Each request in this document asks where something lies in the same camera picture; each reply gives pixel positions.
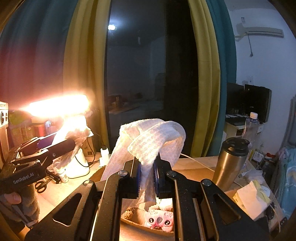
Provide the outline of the person left hand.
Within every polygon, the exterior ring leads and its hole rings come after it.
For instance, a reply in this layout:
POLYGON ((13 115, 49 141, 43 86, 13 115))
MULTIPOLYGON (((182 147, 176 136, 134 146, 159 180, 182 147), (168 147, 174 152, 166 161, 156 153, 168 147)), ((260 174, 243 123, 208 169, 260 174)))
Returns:
POLYGON ((20 204, 22 202, 21 196, 16 192, 4 194, 4 197, 10 204, 20 204))

